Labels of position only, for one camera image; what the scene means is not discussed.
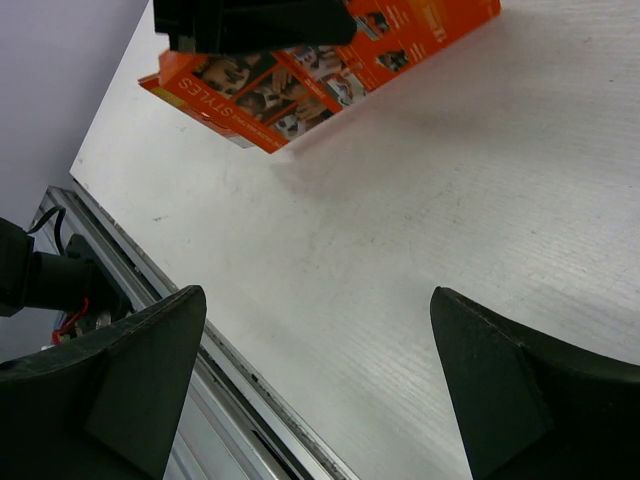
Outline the orange razor pack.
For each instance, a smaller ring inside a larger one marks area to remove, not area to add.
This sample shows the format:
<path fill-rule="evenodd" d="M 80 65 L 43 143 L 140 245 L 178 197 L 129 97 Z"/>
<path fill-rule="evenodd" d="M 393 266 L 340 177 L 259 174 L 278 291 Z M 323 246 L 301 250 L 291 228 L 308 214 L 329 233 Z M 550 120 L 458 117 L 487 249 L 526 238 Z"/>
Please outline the orange razor pack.
<path fill-rule="evenodd" d="M 498 1 L 348 1 L 347 46 L 296 46 L 240 57 L 177 53 L 139 79 L 152 95 L 223 138 L 267 153 L 363 100 L 488 23 Z"/>

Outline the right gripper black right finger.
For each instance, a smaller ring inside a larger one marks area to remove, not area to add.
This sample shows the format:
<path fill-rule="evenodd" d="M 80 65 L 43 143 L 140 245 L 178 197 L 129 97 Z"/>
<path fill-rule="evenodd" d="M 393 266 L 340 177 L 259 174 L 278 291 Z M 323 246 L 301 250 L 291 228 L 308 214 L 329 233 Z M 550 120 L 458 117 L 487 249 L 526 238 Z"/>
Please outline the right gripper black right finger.
<path fill-rule="evenodd" d="M 475 479 L 636 479 L 639 368 L 438 287 L 438 355 Z"/>

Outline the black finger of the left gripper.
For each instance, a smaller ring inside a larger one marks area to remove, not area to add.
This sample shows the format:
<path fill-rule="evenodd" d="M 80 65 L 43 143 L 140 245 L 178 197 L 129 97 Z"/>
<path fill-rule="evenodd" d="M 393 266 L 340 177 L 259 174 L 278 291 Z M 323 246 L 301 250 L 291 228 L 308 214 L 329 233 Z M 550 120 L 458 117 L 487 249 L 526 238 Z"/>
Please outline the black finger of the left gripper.
<path fill-rule="evenodd" d="M 297 46 L 343 46 L 356 21 L 341 1 L 154 0 L 154 29 L 172 51 L 248 55 Z"/>

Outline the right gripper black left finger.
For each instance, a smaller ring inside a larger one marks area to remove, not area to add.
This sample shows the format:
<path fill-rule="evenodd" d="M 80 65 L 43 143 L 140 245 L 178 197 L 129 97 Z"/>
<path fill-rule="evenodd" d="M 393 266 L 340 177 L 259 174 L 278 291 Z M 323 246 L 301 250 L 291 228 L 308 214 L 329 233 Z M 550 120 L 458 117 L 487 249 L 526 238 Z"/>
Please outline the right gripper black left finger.
<path fill-rule="evenodd" d="M 4 479 L 160 479 L 206 319 L 188 286 L 60 346 L 1 365 Z"/>

